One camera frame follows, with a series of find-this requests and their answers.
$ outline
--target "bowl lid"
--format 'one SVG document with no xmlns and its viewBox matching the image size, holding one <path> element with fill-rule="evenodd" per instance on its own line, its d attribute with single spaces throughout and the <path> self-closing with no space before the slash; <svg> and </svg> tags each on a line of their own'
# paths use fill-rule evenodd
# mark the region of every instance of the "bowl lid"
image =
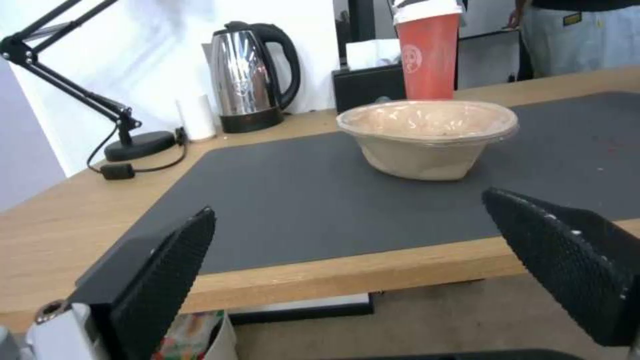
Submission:
<svg viewBox="0 0 640 360">
<path fill-rule="evenodd" d="M 499 141 L 518 129 L 518 117 L 503 106 L 477 101 L 393 101 L 351 109 L 338 126 L 355 136 L 375 136 L 425 145 Z"/>
</svg>

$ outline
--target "black tissue box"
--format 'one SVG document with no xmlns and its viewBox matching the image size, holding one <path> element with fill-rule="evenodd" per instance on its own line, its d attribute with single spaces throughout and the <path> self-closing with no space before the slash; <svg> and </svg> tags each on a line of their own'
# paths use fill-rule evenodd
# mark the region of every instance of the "black tissue box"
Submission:
<svg viewBox="0 0 640 360">
<path fill-rule="evenodd" d="M 355 71 L 335 70 L 332 78 L 338 113 L 371 104 L 381 97 L 406 99 L 401 63 Z"/>
</svg>

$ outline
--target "bowl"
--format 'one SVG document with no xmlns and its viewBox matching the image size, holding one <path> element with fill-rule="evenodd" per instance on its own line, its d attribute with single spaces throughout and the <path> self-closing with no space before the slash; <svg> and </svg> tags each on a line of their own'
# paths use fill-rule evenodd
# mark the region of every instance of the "bowl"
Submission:
<svg viewBox="0 0 640 360">
<path fill-rule="evenodd" d="M 513 111 L 475 101 L 394 101 L 337 117 L 378 170 L 409 179 L 464 177 L 488 143 L 518 130 Z"/>
</svg>

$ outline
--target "lamp base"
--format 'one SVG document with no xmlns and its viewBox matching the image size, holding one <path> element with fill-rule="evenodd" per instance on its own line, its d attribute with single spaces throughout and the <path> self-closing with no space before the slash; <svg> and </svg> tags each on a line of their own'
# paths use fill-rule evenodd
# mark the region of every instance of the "lamp base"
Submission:
<svg viewBox="0 0 640 360">
<path fill-rule="evenodd" d="M 175 145 L 175 137 L 169 131 L 154 131 L 131 137 L 131 145 L 114 142 L 104 148 L 108 161 L 126 161 L 153 155 Z"/>
</svg>

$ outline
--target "desk mat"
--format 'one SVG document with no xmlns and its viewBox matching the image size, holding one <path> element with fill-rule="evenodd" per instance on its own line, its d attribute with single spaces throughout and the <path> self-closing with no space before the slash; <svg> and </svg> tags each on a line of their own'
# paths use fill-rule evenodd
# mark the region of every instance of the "desk mat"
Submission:
<svg viewBox="0 0 640 360">
<path fill-rule="evenodd" d="M 489 186 L 640 218 L 640 95 L 514 111 L 518 134 L 487 146 L 456 182 L 378 172 L 344 133 L 211 151 L 119 242 L 206 204 L 218 225 L 201 274 L 473 240 L 499 234 L 481 204 Z"/>
</svg>

